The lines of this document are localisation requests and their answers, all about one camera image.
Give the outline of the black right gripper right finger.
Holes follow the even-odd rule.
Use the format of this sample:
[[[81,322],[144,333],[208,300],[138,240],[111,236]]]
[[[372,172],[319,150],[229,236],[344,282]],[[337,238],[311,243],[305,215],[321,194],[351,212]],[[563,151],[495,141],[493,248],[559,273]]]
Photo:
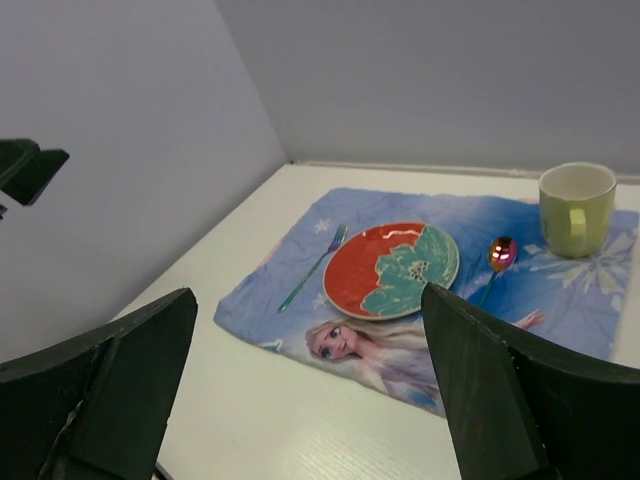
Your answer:
[[[464,479],[636,479],[639,372],[428,284],[424,329]]]

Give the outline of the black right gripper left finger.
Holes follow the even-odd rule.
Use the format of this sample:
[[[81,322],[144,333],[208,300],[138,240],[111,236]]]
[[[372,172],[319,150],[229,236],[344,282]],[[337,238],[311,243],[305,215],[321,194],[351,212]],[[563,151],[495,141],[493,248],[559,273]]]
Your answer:
[[[152,478],[197,312],[181,288],[2,363],[2,478]]]

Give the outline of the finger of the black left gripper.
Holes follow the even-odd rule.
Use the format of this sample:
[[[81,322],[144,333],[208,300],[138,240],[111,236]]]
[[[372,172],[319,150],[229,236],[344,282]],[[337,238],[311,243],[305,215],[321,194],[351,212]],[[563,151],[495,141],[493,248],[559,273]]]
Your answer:
[[[62,149],[39,151],[1,181],[1,191],[22,206],[32,206],[69,157]]]
[[[40,146],[30,139],[2,139],[0,141],[1,187],[8,185],[39,151]]]

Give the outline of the blue Frozen placemat cloth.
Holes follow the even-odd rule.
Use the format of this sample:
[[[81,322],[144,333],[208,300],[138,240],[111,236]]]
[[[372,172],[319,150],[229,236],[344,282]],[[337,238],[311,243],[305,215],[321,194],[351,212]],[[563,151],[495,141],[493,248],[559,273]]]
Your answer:
[[[516,261],[497,276],[482,308],[572,350],[609,358],[630,280],[638,214],[617,211],[597,254],[566,260],[549,251],[536,204],[492,196],[331,190],[219,302],[215,323],[249,344],[442,414],[421,311],[366,321],[337,310],[323,287],[325,268],[336,251],[321,262],[288,309],[277,312],[340,224],[348,226],[346,241],[374,226],[400,222],[431,224],[454,239],[460,266],[448,289],[475,305],[492,274],[491,243],[512,237]]]

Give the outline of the rainbow metal spoon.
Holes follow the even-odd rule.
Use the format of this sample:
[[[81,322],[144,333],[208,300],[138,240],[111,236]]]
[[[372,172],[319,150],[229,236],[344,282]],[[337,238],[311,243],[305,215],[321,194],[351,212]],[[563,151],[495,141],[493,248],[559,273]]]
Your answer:
[[[516,261],[517,254],[517,242],[510,236],[500,236],[491,243],[487,259],[492,274],[484,288],[478,304],[479,307],[482,307],[486,302],[497,276],[507,270]]]

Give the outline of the red and teal plate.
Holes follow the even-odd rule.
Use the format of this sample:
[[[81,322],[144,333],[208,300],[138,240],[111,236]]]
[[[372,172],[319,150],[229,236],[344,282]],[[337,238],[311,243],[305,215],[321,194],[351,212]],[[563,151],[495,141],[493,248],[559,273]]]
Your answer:
[[[427,284],[450,288],[459,266],[458,246],[441,228],[387,223],[346,240],[325,268],[323,287],[330,303],[349,317],[392,320],[420,310]]]

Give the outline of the light green mug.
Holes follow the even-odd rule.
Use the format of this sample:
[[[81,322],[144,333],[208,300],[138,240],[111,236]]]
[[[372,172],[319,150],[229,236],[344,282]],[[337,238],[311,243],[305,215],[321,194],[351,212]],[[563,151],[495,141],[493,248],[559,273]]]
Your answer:
[[[573,259],[598,252],[609,235],[616,187],[614,172],[595,163],[565,163],[544,172],[539,207],[549,250]]]

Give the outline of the rainbow metal fork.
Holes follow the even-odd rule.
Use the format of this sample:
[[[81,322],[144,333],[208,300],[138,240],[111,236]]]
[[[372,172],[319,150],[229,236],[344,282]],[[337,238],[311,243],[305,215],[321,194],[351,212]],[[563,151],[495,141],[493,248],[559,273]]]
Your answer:
[[[309,280],[311,275],[316,271],[321,262],[331,253],[334,253],[343,244],[347,237],[348,226],[346,224],[340,224],[336,229],[336,232],[332,238],[331,243],[327,247],[326,251],[315,261],[315,263],[308,269],[305,275],[301,278],[295,288],[284,299],[284,301],[277,308],[278,313],[282,313],[288,309],[292,301],[295,299],[299,291],[304,287],[305,283]]]

